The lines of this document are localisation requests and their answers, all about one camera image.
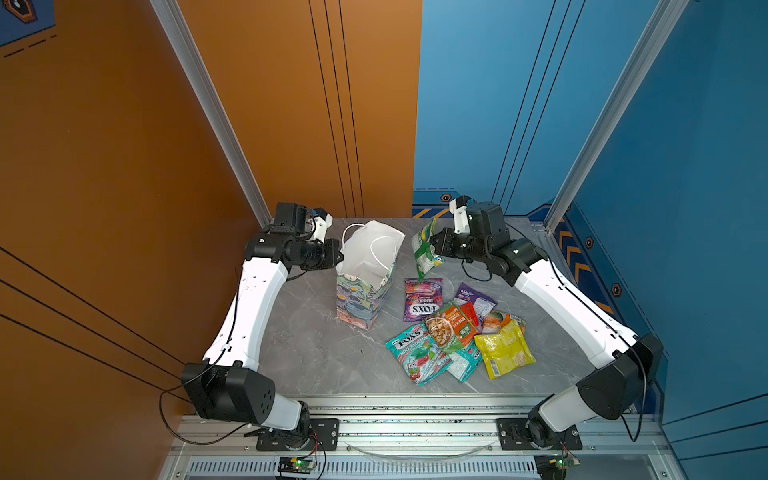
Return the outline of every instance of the paper bag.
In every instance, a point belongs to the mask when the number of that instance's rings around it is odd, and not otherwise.
[[[379,314],[395,272],[403,232],[376,220],[360,226],[344,242],[344,260],[336,265],[336,315],[339,320],[369,329]]]

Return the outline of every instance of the barcode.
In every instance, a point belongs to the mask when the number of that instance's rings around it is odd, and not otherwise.
[[[493,370],[494,375],[502,376],[502,374],[498,371],[498,367],[496,366],[496,360],[491,360],[491,370]]]

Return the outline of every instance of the orange wall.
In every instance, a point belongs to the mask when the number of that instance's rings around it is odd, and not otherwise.
[[[271,209],[410,217],[421,2],[180,5]]]
[[[0,246],[197,360],[257,222],[149,2],[55,11],[57,26],[0,48]],[[0,279],[181,372],[3,252]],[[1,284],[0,313],[157,386],[177,382]],[[3,318],[0,338],[0,478],[154,478],[170,444],[157,389]],[[171,398],[166,410],[176,425],[192,409]]]

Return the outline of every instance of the gray marble table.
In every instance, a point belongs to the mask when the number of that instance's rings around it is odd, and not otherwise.
[[[288,282],[277,296],[261,347],[259,371],[276,383],[284,395],[368,393],[506,393],[548,395],[573,385],[593,370],[576,342],[533,300],[495,277],[489,282],[469,279],[458,260],[433,269],[428,276],[443,279],[443,298],[450,300],[461,283],[487,293],[498,301],[498,310],[526,321],[525,338],[536,363],[490,380],[481,364],[463,384],[444,372],[425,386],[408,378],[386,342],[411,324],[402,321],[405,278],[416,277],[410,237],[426,225],[426,219],[376,219],[406,234],[397,256],[394,284],[382,311],[370,330],[336,318],[335,270],[308,272]],[[340,238],[350,223],[361,219],[334,219],[328,236]],[[536,237],[526,219],[508,219],[527,237]],[[439,228],[452,225],[440,219]],[[512,232],[513,238],[518,235]],[[467,271],[485,278],[480,264]]]

